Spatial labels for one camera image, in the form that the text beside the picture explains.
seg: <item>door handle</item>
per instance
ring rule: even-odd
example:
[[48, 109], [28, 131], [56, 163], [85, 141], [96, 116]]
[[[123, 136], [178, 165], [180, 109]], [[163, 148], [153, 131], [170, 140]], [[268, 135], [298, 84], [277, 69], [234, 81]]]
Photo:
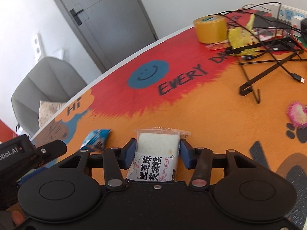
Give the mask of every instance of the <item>door handle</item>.
[[81, 9], [80, 11], [76, 12], [74, 9], [70, 10], [70, 13], [72, 14], [72, 16], [74, 17], [76, 23], [78, 24], [78, 26], [80, 26], [82, 24], [78, 14], [80, 14], [81, 12], [83, 12], [83, 9]]

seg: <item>blue snack packet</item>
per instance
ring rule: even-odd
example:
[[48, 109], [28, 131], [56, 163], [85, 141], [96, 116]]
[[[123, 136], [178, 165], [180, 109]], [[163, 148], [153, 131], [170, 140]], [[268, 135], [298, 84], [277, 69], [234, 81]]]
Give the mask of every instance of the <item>blue snack packet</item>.
[[100, 129], [91, 131], [84, 139], [80, 150], [88, 150], [89, 152], [105, 149], [105, 142], [110, 130]]

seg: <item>chair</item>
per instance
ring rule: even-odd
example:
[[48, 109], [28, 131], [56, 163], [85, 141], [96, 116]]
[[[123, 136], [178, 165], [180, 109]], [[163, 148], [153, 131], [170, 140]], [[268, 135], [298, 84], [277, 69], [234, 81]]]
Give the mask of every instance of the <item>chair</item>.
[[44, 57], [28, 73], [12, 95], [18, 123], [31, 135], [39, 130], [40, 101], [67, 102], [86, 86], [67, 62]]

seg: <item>door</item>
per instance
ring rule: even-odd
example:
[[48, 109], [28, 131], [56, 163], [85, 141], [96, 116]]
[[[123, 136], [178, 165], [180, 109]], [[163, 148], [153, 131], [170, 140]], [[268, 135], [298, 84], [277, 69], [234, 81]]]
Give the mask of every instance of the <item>door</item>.
[[61, 0], [108, 70], [154, 42], [138, 0]]

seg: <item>blue smiley face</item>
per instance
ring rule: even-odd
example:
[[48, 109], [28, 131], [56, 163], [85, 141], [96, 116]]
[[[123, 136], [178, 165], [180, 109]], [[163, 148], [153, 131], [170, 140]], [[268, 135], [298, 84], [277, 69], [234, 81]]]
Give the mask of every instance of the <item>blue smiley face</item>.
[[141, 89], [146, 88], [168, 73], [168, 63], [163, 60], [153, 60], [141, 65], [128, 79], [128, 86]]

